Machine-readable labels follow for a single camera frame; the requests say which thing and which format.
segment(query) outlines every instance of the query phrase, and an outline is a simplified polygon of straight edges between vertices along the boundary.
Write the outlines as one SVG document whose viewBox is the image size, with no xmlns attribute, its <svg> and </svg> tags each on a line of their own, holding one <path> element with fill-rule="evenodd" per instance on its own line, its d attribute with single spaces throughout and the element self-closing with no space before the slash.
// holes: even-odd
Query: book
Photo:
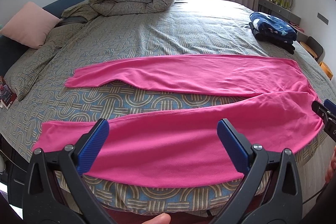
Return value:
<svg viewBox="0 0 336 224">
<path fill-rule="evenodd" d="M 0 101 L 5 108 L 9 108 L 16 99 L 16 94 L 11 90 L 9 85 L 2 76 L 0 76 Z"/>
</svg>

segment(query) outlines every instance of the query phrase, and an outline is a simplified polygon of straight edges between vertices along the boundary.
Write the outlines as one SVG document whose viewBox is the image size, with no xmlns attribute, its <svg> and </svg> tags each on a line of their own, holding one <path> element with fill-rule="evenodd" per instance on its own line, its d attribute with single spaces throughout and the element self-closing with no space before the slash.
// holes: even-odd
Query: wooden stool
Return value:
<svg viewBox="0 0 336 224">
<path fill-rule="evenodd" d="M 320 67 L 321 69 L 325 72 L 325 74 L 328 76 L 328 78 L 331 80 L 333 78 L 333 73 L 331 72 L 331 70 L 329 69 L 329 67 L 327 66 L 326 63 L 321 62 L 320 63 Z"/>
<path fill-rule="evenodd" d="M 305 48 L 305 50 L 306 50 L 307 52 L 309 52 L 309 54 L 310 54 L 314 59 L 317 59 L 317 54 L 316 54 L 316 52 L 313 51 L 313 49 L 312 49 L 311 47 L 309 47 L 305 42 L 302 42 L 302 41 L 300 41 L 300 44 L 301 44 L 302 47 Z"/>
</svg>

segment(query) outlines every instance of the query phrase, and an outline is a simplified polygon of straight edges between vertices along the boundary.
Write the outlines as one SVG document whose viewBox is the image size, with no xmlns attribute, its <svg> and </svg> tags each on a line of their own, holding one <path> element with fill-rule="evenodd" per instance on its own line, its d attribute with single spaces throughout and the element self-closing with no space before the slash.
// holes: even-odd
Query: finger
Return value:
<svg viewBox="0 0 336 224">
<path fill-rule="evenodd" d="M 326 183 L 329 183 L 329 182 L 330 182 L 330 178 L 329 178 L 328 174 L 325 175 L 325 182 L 326 182 Z"/>
<path fill-rule="evenodd" d="M 335 172 L 335 170 L 331 167 L 331 165 L 329 165 L 327 174 L 328 174 L 328 177 L 329 177 L 330 179 L 333 177 L 334 172 Z"/>
<path fill-rule="evenodd" d="M 171 220 L 170 215 L 163 213 L 151 220 L 144 222 L 143 224 L 169 224 L 170 220 Z"/>
</svg>

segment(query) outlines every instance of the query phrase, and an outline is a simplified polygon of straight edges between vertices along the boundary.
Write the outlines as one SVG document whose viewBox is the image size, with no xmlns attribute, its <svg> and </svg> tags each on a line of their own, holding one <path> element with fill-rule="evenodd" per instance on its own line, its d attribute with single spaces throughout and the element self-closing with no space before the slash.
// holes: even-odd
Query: bed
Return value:
<svg viewBox="0 0 336 224">
<path fill-rule="evenodd" d="M 0 110 L 0 132 L 29 161 L 41 123 L 49 120 L 96 121 L 139 112 L 199 108 L 244 100 L 242 97 L 145 91 L 121 81 L 98 88 L 64 87 L 66 79 L 78 67 L 132 57 L 246 54 L 289 58 L 298 62 L 321 100 L 336 101 L 336 90 L 330 80 L 298 42 L 294 42 L 296 51 L 291 55 L 270 43 L 255 40 L 248 26 L 251 12 L 240 4 L 224 0 L 176 0 L 169 10 L 161 13 L 99 16 L 87 24 L 75 23 L 75 35 L 58 33 L 59 39 L 66 43 L 43 65 L 23 100 L 15 101 L 9 110 Z M 16 75 L 25 81 L 29 75 L 23 67 L 35 51 L 27 50 L 9 69 L 5 79 Z M 37 55 L 34 62 L 42 62 L 42 57 Z M 320 132 L 297 153 L 299 166 L 312 158 L 325 137 L 326 134 Z M 58 177 L 61 187 L 68 191 L 62 174 Z M 137 214 L 189 212 L 207 216 L 206 210 L 215 214 L 239 184 L 232 181 L 206 187 L 162 189 L 89 176 L 84 179 L 104 207 Z M 263 191 L 266 182 L 265 175 L 258 193 Z"/>
</svg>

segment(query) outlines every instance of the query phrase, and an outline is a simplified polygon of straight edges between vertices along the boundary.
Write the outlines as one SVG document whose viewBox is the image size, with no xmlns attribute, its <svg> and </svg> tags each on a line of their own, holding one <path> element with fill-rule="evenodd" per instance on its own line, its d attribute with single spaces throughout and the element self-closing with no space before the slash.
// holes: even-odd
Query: pink pants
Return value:
<svg viewBox="0 0 336 224">
<path fill-rule="evenodd" d="M 65 86 L 94 87 L 122 80 L 145 90 L 249 99 L 227 105 L 131 114 L 109 120 L 110 135 L 88 175 L 146 187 L 196 187 L 242 177 L 216 133 L 228 118 L 251 143 L 294 153 L 321 130 L 311 110 L 318 100 L 298 64 L 244 55 L 130 58 L 75 70 Z M 50 121 L 33 149 L 61 150 L 95 122 Z"/>
</svg>

